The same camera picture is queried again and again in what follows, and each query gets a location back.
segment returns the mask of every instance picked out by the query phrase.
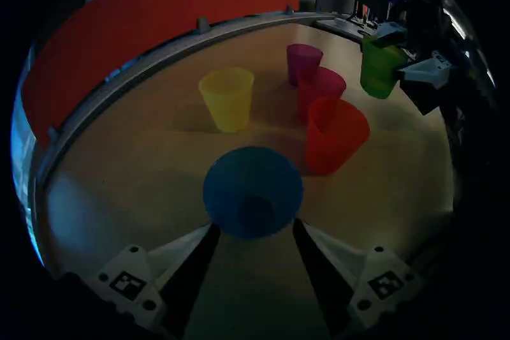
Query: green plastic cup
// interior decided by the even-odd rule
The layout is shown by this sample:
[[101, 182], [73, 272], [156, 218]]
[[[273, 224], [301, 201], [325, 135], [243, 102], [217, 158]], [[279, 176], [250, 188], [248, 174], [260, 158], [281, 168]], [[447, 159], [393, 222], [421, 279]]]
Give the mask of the green plastic cup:
[[407, 62], [407, 54], [400, 48], [390, 45], [379, 48], [372, 41], [373, 36], [363, 39], [363, 60], [361, 62], [361, 87], [372, 97], [388, 98], [397, 80], [393, 70]]

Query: desk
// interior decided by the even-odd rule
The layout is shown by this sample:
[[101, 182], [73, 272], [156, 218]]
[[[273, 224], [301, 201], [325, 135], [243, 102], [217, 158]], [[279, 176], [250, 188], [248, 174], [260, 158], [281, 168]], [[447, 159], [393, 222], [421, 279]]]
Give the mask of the desk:
[[331, 31], [340, 36], [349, 38], [350, 40], [361, 42], [363, 39], [363, 34], [360, 31], [365, 31], [369, 35], [374, 35], [375, 30], [369, 28], [368, 26], [357, 26], [352, 22], [342, 20], [341, 18], [336, 18], [335, 20], [321, 20], [317, 21], [317, 25], [320, 28], [326, 29], [327, 31]]
[[[347, 82], [343, 98], [370, 123], [367, 143], [329, 177], [313, 176], [304, 163], [306, 131], [287, 82], [290, 43], [321, 48], [322, 65]], [[255, 74], [251, 120], [236, 134], [215, 129], [198, 91], [202, 76], [224, 66]], [[451, 209], [453, 194], [446, 132], [438, 110], [423, 117], [398, 87], [386, 100], [367, 95], [360, 66], [357, 43], [286, 24], [212, 45], [129, 91], [77, 138], [48, 185], [43, 229], [61, 269], [86, 277], [128, 244], [152, 249], [207, 223], [203, 178], [217, 158], [245, 145], [273, 148], [298, 167], [305, 186], [300, 218], [352, 247], [378, 242], [406, 255], [449, 218], [442, 212]], [[251, 307], [239, 300], [257, 294]], [[310, 338], [313, 328], [315, 338], [327, 337], [290, 227], [250, 242], [222, 235], [185, 338], [225, 335], [228, 324], [211, 311], [236, 318], [233, 333], [240, 336], [255, 325], [249, 312], [268, 309], [262, 319], [269, 320], [269, 313], [296, 313], [294, 305], [298, 316], [282, 314], [269, 333], [257, 327], [253, 336], [292, 327], [292, 336]]]

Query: red plastic cup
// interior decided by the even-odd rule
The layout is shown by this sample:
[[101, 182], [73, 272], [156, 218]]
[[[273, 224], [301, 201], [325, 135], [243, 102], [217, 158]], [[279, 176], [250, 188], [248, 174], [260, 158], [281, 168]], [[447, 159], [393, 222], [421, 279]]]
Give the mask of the red plastic cup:
[[319, 66], [323, 52], [316, 47], [303, 43], [287, 46], [287, 69], [292, 86], [298, 85], [298, 72], [307, 66]]
[[357, 108], [337, 98], [318, 98], [310, 106], [306, 162], [318, 175], [338, 170], [368, 139], [370, 126]]
[[298, 73], [298, 115], [308, 122], [308, 109], [320, 97], [340, 98], [346, 89], [346, 81], [334, 71], [320, 66], [309, 66]]

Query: yellow plastic cup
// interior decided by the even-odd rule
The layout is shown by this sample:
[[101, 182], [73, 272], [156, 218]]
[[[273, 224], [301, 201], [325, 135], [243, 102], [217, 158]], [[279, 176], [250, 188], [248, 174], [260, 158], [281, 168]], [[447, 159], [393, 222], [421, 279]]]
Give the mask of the yellow plastic cup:
[[234, 133], [248, 125], [254, 79], [249, 70], [225, 68], [200, 80], [198, 89], [219, 130]]

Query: red partition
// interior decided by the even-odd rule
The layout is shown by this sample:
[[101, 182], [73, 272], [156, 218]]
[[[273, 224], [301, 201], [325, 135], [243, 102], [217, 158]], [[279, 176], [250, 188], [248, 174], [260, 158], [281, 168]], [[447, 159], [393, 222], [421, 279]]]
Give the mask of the red partition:
[[148, 49], [210, 23], [299, 7], [299, 0], [92, 0], [44, 46], [29, 72], [22, 101], [38, 143], [50, 143], [75, 107], [109, 73]]

